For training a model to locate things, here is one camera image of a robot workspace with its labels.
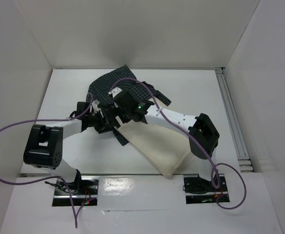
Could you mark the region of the dark checkered pillowcase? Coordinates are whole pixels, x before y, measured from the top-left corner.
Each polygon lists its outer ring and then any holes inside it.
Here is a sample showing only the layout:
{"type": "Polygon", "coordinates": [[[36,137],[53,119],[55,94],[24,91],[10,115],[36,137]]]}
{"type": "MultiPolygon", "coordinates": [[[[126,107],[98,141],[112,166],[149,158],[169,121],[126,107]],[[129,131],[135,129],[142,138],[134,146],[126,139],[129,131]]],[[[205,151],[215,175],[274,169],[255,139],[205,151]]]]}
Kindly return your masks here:
{"type": "Polygon", "coordinates": [[[117,88],[129,93],[136,101],[152,99],[149,93],[152,92],[152,95],[159,103],[163,103],[165,106],[171,104],[171,100],[166,95],[155,89],[151,84],[145,81],[143,83],[145,84],[144,86],[137,81],[136,76],[129,67],[124,65],[93,81],[89,85],[86,101],[98,100],[101,106],[112,105],[113,101],[112,98],[109,97],[108,92],[115,84],[117,88]]]}

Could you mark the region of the cream white pillow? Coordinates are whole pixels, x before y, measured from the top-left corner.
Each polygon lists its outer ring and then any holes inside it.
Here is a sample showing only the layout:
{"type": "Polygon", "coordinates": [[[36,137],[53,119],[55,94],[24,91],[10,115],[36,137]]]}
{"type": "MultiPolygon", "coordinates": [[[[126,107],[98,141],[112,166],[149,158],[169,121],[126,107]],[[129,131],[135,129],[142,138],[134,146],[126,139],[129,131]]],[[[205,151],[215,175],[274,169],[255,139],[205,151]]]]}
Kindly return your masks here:
{"type": "Polygon", "coordinates": [[[190,155],[189,139],[171,129],[130,121],[118,131],[164,177],[171,177],[190,155]]]}

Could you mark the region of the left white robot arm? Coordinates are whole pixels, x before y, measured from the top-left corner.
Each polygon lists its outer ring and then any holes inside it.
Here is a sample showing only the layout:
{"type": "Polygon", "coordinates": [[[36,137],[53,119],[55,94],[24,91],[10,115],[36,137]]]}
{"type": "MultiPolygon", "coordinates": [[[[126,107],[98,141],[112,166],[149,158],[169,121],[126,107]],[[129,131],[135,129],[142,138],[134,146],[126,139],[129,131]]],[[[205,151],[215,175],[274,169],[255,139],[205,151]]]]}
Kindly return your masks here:
{"type": "Polygon", "coordinates": [[[63,159],[63,140],[89,127],[99,133],[109,131],[112,116],[113,106],[97,107],[94,102],[78,102],[74,114],[64,121],[33,125],[23,154],[24,163],[64,179],[65,189],[73,195],[78,194],[85,182],[79,170],[63,159]]]}

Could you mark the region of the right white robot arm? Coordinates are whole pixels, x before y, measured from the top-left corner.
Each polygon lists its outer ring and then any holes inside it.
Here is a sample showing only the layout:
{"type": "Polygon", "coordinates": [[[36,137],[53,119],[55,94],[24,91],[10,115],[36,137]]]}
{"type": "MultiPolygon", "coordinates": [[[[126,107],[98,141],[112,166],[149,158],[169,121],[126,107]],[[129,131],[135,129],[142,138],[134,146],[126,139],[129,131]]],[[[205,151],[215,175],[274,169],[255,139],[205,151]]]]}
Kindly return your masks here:
{"type": "Polygon", "coordinates": [[[219,133],[208,115],[191,116],[169,110],[152,97],[137,101],[129,92],[116,87],[109,92],[123,123],[142,122],[173,130],[189,139],[191,153],[199,158],[199,186],[210,191],[216,185],[217,168],[213,154],[218,146],[219,133]]]}

